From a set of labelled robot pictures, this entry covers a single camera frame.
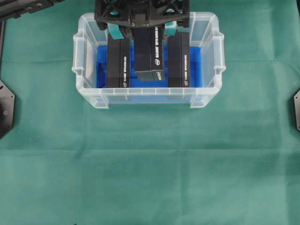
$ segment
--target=green tablecloth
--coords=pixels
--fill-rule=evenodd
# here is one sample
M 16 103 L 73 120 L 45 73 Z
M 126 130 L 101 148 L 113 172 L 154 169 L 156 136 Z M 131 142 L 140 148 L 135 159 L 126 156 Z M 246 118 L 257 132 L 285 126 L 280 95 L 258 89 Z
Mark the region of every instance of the green tablecloth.
M 16 94 L 0 140 L 4 225 L 297 225 L 296 0 L 192 0 L 225 35 L 220 93 L 96 110 L 75 89 L 72 36 L 94 0 L 7 22 L 1 78 Z

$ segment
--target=black hexagonal plate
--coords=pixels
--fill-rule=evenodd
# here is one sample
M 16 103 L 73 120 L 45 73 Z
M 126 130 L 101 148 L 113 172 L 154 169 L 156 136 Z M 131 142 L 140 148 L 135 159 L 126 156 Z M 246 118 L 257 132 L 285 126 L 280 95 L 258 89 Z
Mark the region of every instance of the black hexagonal plate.
M 297 129 L 300 131 L 300 91 L 294 96 Z
M 0 80 L 0 138 L 13 127 L 15 95 Z

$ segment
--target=blue foam insert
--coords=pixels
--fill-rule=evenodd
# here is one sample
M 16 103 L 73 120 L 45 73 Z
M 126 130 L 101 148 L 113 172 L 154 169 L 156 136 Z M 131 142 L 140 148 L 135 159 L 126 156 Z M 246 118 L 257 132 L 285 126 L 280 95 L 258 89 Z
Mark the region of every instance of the blue foam insert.
M 190 65 L 191 77 L 190 85 L 192 88 L 202 87 L 201 76 L 201 48 L 190 47 Z M 165 88 L 168 87 L 168 48 L 164 47 L 165 58 L 165 80 L 164 81 L 140 81 L 135 74 L 135 50 L 130 47 L 130 87 L 131 88 Z M 106 87 L 106 63 L 107 63 L 107 46 L 101 45 L 98 47 L 97 68 L 97 88 Z

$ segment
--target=screw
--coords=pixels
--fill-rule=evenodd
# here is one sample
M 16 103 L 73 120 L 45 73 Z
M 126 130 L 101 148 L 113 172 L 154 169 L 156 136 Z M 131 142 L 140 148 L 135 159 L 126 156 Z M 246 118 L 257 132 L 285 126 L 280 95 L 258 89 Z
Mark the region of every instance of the screw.
M 31 11 L 31 10 L 32 10 L 32 7 L 30 7 L 30 6 L 29 6 L 29 7 L 26 7 L 25 10 L 26 10 L 26 11 Z
M 42 3 L 37 3 L 36 7 L 41 8 L 41 7 L 43 7 L 43 4 Z

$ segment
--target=black robot arm part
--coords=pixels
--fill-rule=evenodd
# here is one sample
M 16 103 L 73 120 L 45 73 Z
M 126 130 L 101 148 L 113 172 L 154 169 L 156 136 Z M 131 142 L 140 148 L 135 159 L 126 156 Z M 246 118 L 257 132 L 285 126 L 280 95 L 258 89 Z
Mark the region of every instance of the black robot arm part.
M 95 20 L 101 30 L 109 23 L 118 25 L 127 38 L 133 38 L 134 29 L 172 21 L 189 27 L 189 0 L 96 0 Z
M 0 21 L 35 13 L 64 0 L 0 0 Z

